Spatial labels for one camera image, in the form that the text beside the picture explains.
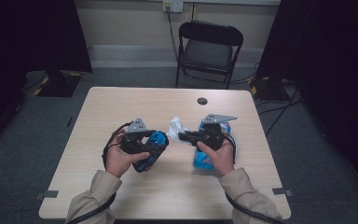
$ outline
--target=hand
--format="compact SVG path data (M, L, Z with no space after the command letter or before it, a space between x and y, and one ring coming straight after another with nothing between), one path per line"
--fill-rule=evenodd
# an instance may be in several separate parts
M222 147L216 151L202 142L198 142L197 146L211 158L212 166L220 176L224 176L234 170L233 149L227 139L223 141Z
M110 145L115 145L109 148L106 156L106 172L121 178L126 171L130 168L133 162L141 161L150 156L148 152L141 152L138 154L128 154L120 149L119 143L123 139L125 130L121 129L113 138Z

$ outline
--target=black folding chair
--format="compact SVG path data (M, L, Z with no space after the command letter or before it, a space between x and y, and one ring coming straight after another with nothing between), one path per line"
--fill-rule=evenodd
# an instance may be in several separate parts
M239 30L229 25L188 21L179 27L179 41L176 88L180 70L186 73L186 69L190 69L225 76L223 82L228 89L243 43Z

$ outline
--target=jacket sleeve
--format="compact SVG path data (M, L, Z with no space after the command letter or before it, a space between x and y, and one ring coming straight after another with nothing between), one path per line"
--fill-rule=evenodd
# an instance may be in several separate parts
M91 188L72 199L65 223L68 223L77 217L81 217L106 203L107 200L116 193L121 183L121 180L117 177L105 171L97 171L92 178ZM101 213L90 217L81 223L104 224L113 223L114 221L115 217L113 216L112 211L110 208L106 208Z
M239 205L254 212L282 221L274 202L266 195L254 189L249 176L243 168L236 169L219 178L226 194ZM265 223L264 221L249 217L233 208L232 219L234 223Z

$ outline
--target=table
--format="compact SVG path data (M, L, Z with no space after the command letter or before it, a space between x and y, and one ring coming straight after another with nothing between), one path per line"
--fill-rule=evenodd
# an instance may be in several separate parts
M207 105L199 105L204 97ZM80 111L48 190L39 216L66 218L72 198L90 188L96 170L103 170L103 147L120 125L142 118L149 129L167 132L174 116L191 131L207 114L237 116L230 121L238 154L255 188L275 202L283 218L291 211L284 194L272 189L282 183L272 159L250 92L228 90L94 87ZM214 171L192 165L195 148L170 141L146 173L132 167L121 179L112 204L118 219L231 219L232 206Z

